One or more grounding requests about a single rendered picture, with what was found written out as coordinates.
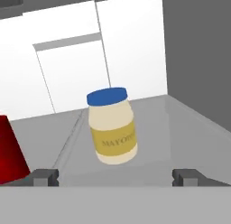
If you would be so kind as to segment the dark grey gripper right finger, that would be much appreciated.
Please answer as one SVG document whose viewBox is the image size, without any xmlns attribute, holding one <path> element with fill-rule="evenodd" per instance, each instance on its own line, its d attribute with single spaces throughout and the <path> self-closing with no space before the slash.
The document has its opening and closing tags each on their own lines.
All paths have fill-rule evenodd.
<svg viewBox="0 0 231 224">
<path fill-rule="evenodd" d="M 220 182 L 214 179 L 206 177 L 196 169 L 173 169 L 172 170 L 173 186 L 183 187 L 215 187 L 226 186 L 230 187 L 230 184 Z"/>
</svg>

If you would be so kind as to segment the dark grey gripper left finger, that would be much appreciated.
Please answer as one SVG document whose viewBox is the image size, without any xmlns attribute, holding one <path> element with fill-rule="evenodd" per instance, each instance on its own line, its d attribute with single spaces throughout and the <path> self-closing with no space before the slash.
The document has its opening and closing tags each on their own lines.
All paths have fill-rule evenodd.
<svg viewBox="0 0 231 224">
<path fill-rule="evenodd" d="M 23 179 L 24 186 L 58 186 L 58 169 L 36 169 Z"/>
</svg>

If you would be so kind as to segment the blue-lidded mayonnaise jar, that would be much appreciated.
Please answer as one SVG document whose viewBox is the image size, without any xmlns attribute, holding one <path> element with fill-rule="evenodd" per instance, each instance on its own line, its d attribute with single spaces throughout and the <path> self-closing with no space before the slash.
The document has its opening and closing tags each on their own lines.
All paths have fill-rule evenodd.
<svg viewBox="0 0 231 224">
<path fill-rule="evenodd" d="M 125 88 L 107 88 L 87 95 L 88 123 L 100 162 L 117 165 L 138 150 L 134 112 Z"/>
</svg>

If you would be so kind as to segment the white fridge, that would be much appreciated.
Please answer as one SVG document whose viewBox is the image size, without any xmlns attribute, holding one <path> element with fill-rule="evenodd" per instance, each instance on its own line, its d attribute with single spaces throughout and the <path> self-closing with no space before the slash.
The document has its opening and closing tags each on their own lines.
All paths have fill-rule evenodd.
<svg viewBox="0 0 231 224">
<path fill-rule="evenodd" d="M 36 51 L 35 43 L 102 39 Z M 83 108 L 88 93 L 124 87 L 130 99 L 167 94 L 162 0 L 106 0 L 0 20 L 0 114 L 11 120 Z"/>
</svg>

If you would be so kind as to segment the grey round fixture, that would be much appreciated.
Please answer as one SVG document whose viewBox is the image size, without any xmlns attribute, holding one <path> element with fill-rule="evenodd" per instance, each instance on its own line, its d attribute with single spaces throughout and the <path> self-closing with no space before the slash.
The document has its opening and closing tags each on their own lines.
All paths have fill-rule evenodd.
<svg viewBox="0 0 231 224">
<path fill-rule="evenodd" d="M 0 20 L 23 14 L 23 0 L 0 0 Z"/>
</svg>

